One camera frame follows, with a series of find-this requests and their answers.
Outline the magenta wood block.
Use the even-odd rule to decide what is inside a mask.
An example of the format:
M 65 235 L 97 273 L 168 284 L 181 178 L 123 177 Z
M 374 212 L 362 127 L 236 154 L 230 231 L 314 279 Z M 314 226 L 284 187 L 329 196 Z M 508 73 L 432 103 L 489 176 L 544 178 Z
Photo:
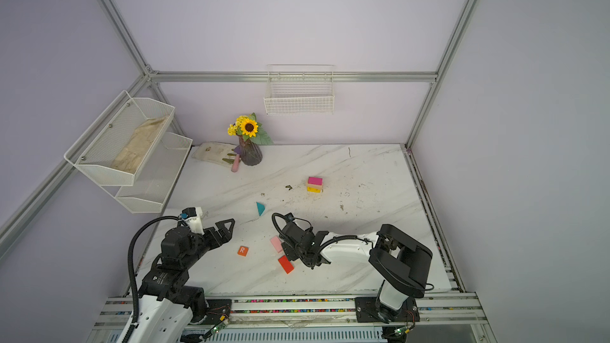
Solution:
M 308 178 L 308 185 L 309 186 L 322 186 L 323 180 L 322 180 L 322 178 L 319 178 L 319 177 L 310 176 Z

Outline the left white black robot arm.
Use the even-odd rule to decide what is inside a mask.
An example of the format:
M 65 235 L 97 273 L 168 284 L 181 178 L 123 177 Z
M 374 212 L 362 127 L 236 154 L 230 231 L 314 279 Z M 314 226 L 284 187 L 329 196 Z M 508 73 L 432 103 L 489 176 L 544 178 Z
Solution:
M 137 282 L 133 250 L 138 238 L 152 225 L 173 221 L 160 244 L 161 252 L 140 283 Z M 207 252 L 228 243 L 235 220 L 216 222 L 196 233 L 187 219 L 162 216 L 143 225 L 128 247 L 128 275 L 133 311 L 120 342 L 205 342 L 228 326 L 231 301 L 208 303 L 201 287 L 187 286 L 189 269 Z

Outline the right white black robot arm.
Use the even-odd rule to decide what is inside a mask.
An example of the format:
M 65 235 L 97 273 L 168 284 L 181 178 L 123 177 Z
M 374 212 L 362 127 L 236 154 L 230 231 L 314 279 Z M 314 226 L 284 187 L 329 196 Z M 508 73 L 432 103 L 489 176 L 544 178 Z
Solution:
M 310 269 L 352 260 L 370 265 L 381 275 L 376 297 L 356 298 L 358 321 L 419 321 L 416 300 L 435 288 L 428 282 L 433 253 L 427 246 L 390 224 L 373 233 L 339 235 L 316 233 L 312 226 L 303 229 L 291 214 L 281 219 L 283 227 L 276 220 L 273 225 L 288 260 L 299 260 Z

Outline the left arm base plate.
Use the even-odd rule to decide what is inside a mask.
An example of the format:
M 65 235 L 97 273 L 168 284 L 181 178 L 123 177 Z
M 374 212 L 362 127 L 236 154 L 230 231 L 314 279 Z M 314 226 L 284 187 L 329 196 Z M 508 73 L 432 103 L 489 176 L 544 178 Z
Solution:
M 206 299 L 195 304 L 190 325 L 213 326 L 230 317 L 231 299 Z

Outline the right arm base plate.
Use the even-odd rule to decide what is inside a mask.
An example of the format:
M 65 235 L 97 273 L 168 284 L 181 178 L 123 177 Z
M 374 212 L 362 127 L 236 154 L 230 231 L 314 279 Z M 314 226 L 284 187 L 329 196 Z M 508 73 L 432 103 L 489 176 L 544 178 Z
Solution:
M 355 313 L 358 322 L 419 322 L 419 310 L 416 300 L 412 297 L 406 298 L 398 310 L 384 305 L 376 297 L 357 297 L 354 300 Z

